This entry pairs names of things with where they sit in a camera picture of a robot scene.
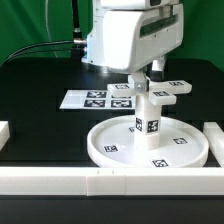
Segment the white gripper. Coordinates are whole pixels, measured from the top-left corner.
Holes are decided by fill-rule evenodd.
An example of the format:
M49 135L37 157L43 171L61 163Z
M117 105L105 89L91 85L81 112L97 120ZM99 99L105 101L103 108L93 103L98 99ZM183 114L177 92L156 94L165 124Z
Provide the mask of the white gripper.
M167 18L162 16L162 9L157 8L149 11L110 10L103 19L106 66L115 73L132 73L128 81L137 93L147 92L149 86L146 73L138 70L154 60L150 78L163 80L165 54L177 48L182 39L182 4L173 5Z

